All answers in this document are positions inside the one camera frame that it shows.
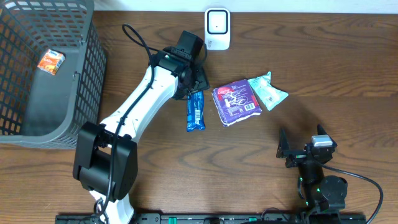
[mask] white plug-in device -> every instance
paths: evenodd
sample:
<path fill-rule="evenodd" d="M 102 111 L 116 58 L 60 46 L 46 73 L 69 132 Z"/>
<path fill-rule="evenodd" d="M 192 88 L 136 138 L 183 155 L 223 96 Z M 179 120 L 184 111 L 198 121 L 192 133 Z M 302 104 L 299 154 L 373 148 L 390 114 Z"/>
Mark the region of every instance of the white plug-in device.
<path fill-rule="evenodd" d="M 205 43 L 208 50 L 226 50 L 231 42 L 231 14 L 224 8 L 205 12 Z"/>

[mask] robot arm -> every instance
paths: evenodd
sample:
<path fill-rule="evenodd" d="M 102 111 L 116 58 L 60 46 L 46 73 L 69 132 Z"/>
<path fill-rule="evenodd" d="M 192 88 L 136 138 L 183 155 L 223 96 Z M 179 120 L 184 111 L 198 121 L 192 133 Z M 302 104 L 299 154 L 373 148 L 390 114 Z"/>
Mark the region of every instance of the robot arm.
<path fill-rule="evenodd" d="M 128 193 L 138 171 L 137 143 L 159 108 L 171 97 L 178 100 L 210 87 L 201 67 L 203 62 L 195 62 L 202 45 L 199 37 L 183 31 L 176 47 L 167 47 L 152 56 L 155 61 L 154 82 L 129 112 L 118 133 L 113 187 L 105 215 L 100 217 L 102 221 L 107 216 L 110 224 L 122 224 L 129 223 L 132 218 L 134 209 Z M 111 157 L 100 151 L 99 147 L 111 146 L 114 142 L 121 117 L 149 84 L 151 76 L 152 69 L 149 67 L 138 87 L 113 114 L 100 125 L 87 122 L 79 130 L 73 177 L 96 200 L 106 198 Z"/>
<path fill-rule="evenodd" d="M 114 133 L 119 124 L 120 118 L 129 108 L 129 106 L 142 93 L 148 85 L 150 76 L 152 75 L 150 67 L 148 67 L 144 79 L 138 87 L 131 93 L 129 98 L 113 113 L 105 118 L 101 124 L 105 124 L 105 129 Z M 178 77 L 172 75 L 170 70 L 160 66 L 155 67 L 155 79 L 152 88 L 138 101 L 137 105 L 131 110 L 120 130 L 119 135 L 130 135 L 131 140 L 138 143 L 145 128 L 154 117 L 159 108 L 177 91 Z"/>

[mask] black cable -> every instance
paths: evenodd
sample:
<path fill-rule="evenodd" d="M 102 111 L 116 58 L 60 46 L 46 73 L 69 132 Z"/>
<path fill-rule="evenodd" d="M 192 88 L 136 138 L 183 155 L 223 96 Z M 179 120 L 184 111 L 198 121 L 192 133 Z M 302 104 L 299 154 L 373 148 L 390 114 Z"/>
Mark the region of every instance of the black cable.
<path fill-rule="evenodd" d="M 102 209 L 102 202 L 103 202 L 102 198 L 100 198 L 97 201 L 95 201 L 95 203 L 94 203 L 94 214 L 80 219 L 78 224 L 80 224 L 81 221 L 84 221 L 84 224 L 86 224 L 86 221 L 90 221 L 90 223 L 91 223 L 91 219 L 92 218 L 99 218 L 99 216 L 97 216 L 96 213 L 98 213 L 98 207 L 99 206 L 101 206 L 101 209 Z M 105 216 L 105 224 L 108 224 L 109 223 L 109 217 L 106 215 L 106 213 L 104 213 L 104 216 Z"/>
<path fill-rule="evenodd" d="M 283 214 L 283 212 L 279 209 L 279 208 L 275 208 L 275 207 L 271 207 L 271 208 L 267 208 L 263 211 L 263 213 L 261 214 L 261 220 L 264 221 L 264 216 L 266 215 L 266 213 L 269 212 L 269 210 L 277 210 L 282 216 L 283 218 L 288 221 L 289 219 Z"/>
<path fill-rule="evenodd" d="M 379 213 L 380 208 L 381 208 L 381 204 L 383 203 L 383 189 L 381 189 L 380 185 L 379 185 L 376 181 L 374 181 L 374 180 L 372 180 L 372 179 L 369 179 L 369 178 L 367 178 L 367 177 L 364 177 L 364 176 L 362 176 L 362 175 L 354 174 L 354 173 L 352 173 L 352 172 L 348 172 L 348 171 L 345 171 L 345 170 L 340 170 L 340 169 L 336 169 L 336 168 L 333 168 L 333 167 L 330 167 L 330 166 L 326 166 L 326 165 L 324 165 L 324 164 L 318 162 L 316 159 L 314 159 L 314 161 L 315 161 L 315 163 L 316 163 L 318 166 L 320 166 L 320 167 L 322 167 L 322 168 L 325 168 L 325 169 L 328 169 L 328 170 L 332 170 L 332 171 L 335 171 L 335 172 L 339 172 L 339 173 L 341 173 L 341 174 L 346 174 L 346 175 L 350 175 L 350 176 L 353 176 L 353 177 L 357 177 L 357 178 L 362 179 L 362 180 L 366 180 L 366 181 L 368 181 L 368 182 L 374 184 L 374 185 L 379 189 L 379 192 L 380 192 L 379 203 L 378 203 L 378 205 L 377 205 L 375 211 L 374 211 L 373 214 L 371 215 L 371 217 L 370 217 L 370 218 L 367 220 L 367 222 L 366 222 L 366 224 L 370 224 L 370 223 L 373 221 L 374 217 L 376 217 L 377 213 Z"/>
<path fill-rule="evenodd" d="M 141 41 L 142 44 L 140 44 L 139 42 L 137 42 L 136 40 L 134 40 L 134 39 L 127 33 L 126 27 L 127 27 L 128 29 L 130 29 L 130 30 L 138 37 L 138 39 Z M 112 148 L 111 148 L 111 162 L 110 162 L 110 165 L 109 165 L 108 190 L 107 190 L 107 192 L 106 192 L 105 202 L 104 202 L 104 203 L 101 203 L 101 205 L 102 205 L 102 206 L 101 206 L 101 210 L 98 211 L 98 209 L 97 209 L 97 211 L 95 211 L 95 214 L 94 214 L 94 215 L 97 216 L 97 217 L 100 217 L 100 216 L 102 216 L 102 215 L 105 214 L 106 207 L 108 206 L 109 198 L 110 198 L 110 196 L 111 196 L 111 192 L 112 192 L 112 183 L 113 183 L 113 174 L 114 174 L 114 171 L 113 171 L 113 170 L 114 170 L 114 158 L 116 157 L 115 155 L 116 155 L 116 150 L 117 150 L 117 145 L 118 145 L 118 136 L 119 136 L 120 129 L 121 129 L 122 125 L 125 125 L 125 124 L 124 124 L 124 121 L 126 120 L 128 114 L 131 112 L 131 110 L 133 109 L 133 107 L 134 107 L 134 106 L 138 103 L 138 101 L 145 95 L 145 93 L 146 93 L 150 88 L 152 88 L 152 84 L 153 84 L 154 79 L 155 79 L 154 61 L 153 61 L 153 58 L 152 58 L 152 54 L 149 52 L 149 50 L 159 51 L 159 50 L 157 50 L 157 49 L 153 49 L 153 48 L 151 48 L 151 47 L 148 47 L 148 45 L 145 43 L 144 39 L 143 39 L 143 38 L 138 34 L 138 32 L 137 32 L 136 30 L 134 30 L 134 28 L 132 28 L 129 24 L 123 24 L 123 25 L 122 25 L 122 30 L 123 30 L 123 32 L 125 33 L 125 35 L 128 36 L 134 43 L 136 43 L 136 44 L 138 44 L 138 45 L 140 45 L 141 47 L 144 47 L 144 48 L 146 49 L 146 52 L 147 52 L 148 57 L 149 57 L 150 69 L 151 69 L 151 72 L 152 72 L 152 73 L 151 73 L 151 78 L 150 78 L 150 81 L 149 81 L 148 85 L 145 87 L 144 91 L 142 91 L 142 93 L 137 97 L 136 100 L 134 100 L 134 102 L 130 105 L 130 107 L 126 110 L 126 112 L 125 112 L 125 113 L 123 114 L 123 116 L 120 118 L 119 124 L 118 124 L 118 126 L 117 126 L 117 128 L 116 128 L 116 130 L 115 130 L 115 132 L 114 132 L 114 135 L 113 135 L 113 143 L 112 143 Z"/>
<path fill-rule="evenodd" d="M 134 38 L 132 38 L 132 37 L 130 36 L 130 34 L 127 33 L 127 31 L 125 30 L 124 26 L 126 26 L 126 27 L 129 28 L 131 31 L 133 31 L 133 33 L 138 37 L 138 39 L 139 39 L 140 41 L 142 40 L 142 38 L 140 37 L 140 35 L 138 35 L 137 31 L 135 31 L 129 24 L 123 24 L 123 25 L 122 25 L 122 29 L 123 29 L 124 34 L 125 34 L 128 38 L 130 38 L 130 40 L 132 40 L 134 43 L 140 45 L 141 47 L 144 47 L 145 49 L 153 50 L 153 51 L 156 51 L 156 52 L 159 51 L 159 50 L 157 50 L 157 49 L 155 49 L 155 48 L 148 47 L 148 45 L 144 44 L 144 42 L 142 42 L 142 43 L 143 43 L 143 44 L 142 44 L 142 43 L 140 43 L 140 42 L 134 40 Z"/>

